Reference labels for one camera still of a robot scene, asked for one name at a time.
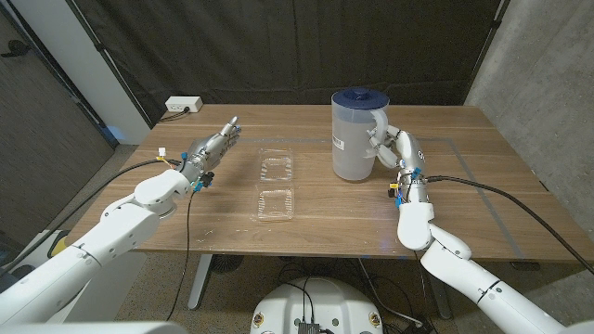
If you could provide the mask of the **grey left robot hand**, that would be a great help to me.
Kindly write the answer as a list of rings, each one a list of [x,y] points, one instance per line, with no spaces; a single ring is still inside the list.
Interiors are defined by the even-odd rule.
[[[179,170],[189,182],[212,171],[237,143],[241,132],[238,119],[234,116],[219,132],[192,143],[187,151],[187,160]]]

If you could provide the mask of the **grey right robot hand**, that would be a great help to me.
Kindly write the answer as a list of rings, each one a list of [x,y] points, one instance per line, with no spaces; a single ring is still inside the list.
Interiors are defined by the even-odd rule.
[[[389,169],[398,168],[402,175],[417,179],[425,167],[419,141],[410,133],[388,125],[368,131],[369,143],[380,162]]]

